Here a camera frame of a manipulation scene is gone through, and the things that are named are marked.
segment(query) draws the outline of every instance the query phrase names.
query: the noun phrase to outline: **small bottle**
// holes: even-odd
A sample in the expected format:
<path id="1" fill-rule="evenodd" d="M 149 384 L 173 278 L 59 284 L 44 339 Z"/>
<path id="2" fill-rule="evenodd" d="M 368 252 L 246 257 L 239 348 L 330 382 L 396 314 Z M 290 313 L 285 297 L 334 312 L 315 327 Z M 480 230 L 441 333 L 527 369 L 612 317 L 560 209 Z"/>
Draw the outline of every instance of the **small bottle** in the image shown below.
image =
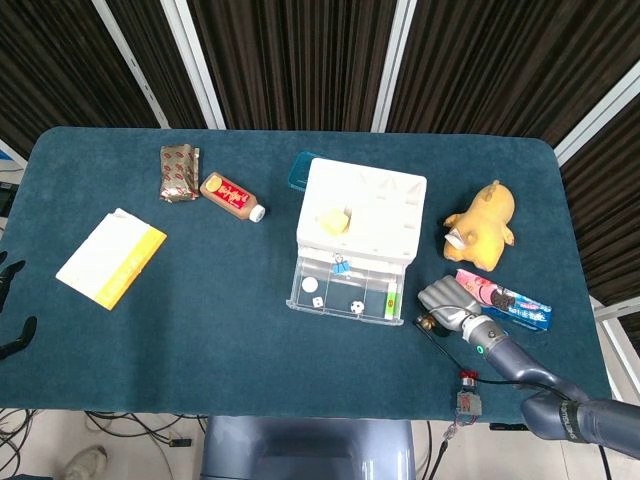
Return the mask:
<path id="1" fill-rule="evenodd" d="M 200 187 L 202 195 L 217 203 L 236 217 L 258 223 L 264 217 L 265 209 L 255 195 L 223 177 L 218 172 L 209 175 Z"/>

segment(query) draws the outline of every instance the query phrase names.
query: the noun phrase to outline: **white shoe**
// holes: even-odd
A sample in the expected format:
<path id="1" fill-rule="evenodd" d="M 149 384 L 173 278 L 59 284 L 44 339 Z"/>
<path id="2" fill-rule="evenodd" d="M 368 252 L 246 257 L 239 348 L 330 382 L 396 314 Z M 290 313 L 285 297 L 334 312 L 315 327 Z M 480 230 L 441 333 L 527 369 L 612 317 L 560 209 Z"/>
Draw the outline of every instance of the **white shoe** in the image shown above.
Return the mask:
<path id="1" fill-rule="evenodd" d="M 107 452 L 101 446 L 81 451 L 64 469 L 64 480 L 99 480 L 107 468 Z"/>

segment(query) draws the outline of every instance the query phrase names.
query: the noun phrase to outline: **black curtain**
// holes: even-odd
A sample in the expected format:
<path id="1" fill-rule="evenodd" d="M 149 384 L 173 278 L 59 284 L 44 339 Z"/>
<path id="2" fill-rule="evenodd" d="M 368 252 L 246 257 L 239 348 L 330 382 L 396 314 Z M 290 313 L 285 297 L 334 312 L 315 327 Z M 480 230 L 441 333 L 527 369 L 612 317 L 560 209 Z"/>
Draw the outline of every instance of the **black curtain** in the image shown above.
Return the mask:
<path id="1" fill-rule="evenodd" d="M 639 56 L 636 0 L 420 0 L 388 130 L 555 146 Z"/>
<path id="2" fill-rule="evenodd" d="M 207 128 L 157 0 L 107 0 L 171 128 Z"/>
<path id="3" fill-rule="evenodd" d="M 640 97 L 561 172 L 591 294 L 605 305 L 640 295 Z M 620 320 L 640 352 L 640 316 Z"/>
<path id="4" fill-rule="evenodd" d="M 227 126 L 371 129 L 394 0 L 190 0 Z"/>
<path id="5" fill-rule="evenodd" d="M 25 158 L 56 125 L 157 127 L 91 2 L 0 2 L 0 138 Z"/>

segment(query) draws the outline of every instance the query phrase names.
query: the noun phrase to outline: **plush duck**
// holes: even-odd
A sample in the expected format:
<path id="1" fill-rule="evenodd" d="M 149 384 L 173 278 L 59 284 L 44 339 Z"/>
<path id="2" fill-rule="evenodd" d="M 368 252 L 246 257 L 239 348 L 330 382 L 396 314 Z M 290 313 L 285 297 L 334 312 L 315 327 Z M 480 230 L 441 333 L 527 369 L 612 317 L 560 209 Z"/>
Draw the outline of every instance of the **plush duck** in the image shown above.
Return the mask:
<path id="1" fill-rule="evenodd" d="M 504 244 L 514 245 L 507 223 L 513 216 L 515 201 L 508 188 L 494 180 L 473 199 L 465 213 L 447 218 L 444 257 L 459 262 L 468 260 L 482 270 L 492 271 L 504 251 Z"/>

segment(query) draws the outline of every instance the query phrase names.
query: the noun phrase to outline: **table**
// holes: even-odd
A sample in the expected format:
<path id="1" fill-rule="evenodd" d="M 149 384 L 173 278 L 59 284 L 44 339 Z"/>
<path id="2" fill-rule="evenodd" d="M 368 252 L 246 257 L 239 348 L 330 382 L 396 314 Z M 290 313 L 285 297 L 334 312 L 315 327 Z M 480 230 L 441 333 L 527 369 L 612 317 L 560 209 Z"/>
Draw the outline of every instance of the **table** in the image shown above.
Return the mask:
<path id="1" fill-rule="evenodd" d="M 268 213 L 242 222 L 200 198 L 158 199 L 162 145 L 201 148 L 201 179 L 226 174 Z M 407 269 L 401 327 L 295 312 L 285 305 L 303 199 L 287 187 L 300 151 L 424 175 L 421 241 Z M 1 248 L 25 259 L 0 316 L 0 343 L 39 319 L 27 350 L 0 362 L 0 405 L 102 411 L 451 419 L 457 372 L 412 326 L 415 297 L 457 267 L 442 220 L 498 178 L 511 188 L 516 246 L 486 276 L 554 308 L 547 333 L 505 324 L 556 373 L 608 397 L 602 356 L 552 150 L 480 135 L 58 127 L 30 158 Z M 108 312 L 54 278 L 109 212 L 168 234 Z M 441 340 L 485 378 L 495 372 L 458 335 Z M 531 391 L 481 385 L 481 421 L 521 421 Z"/>

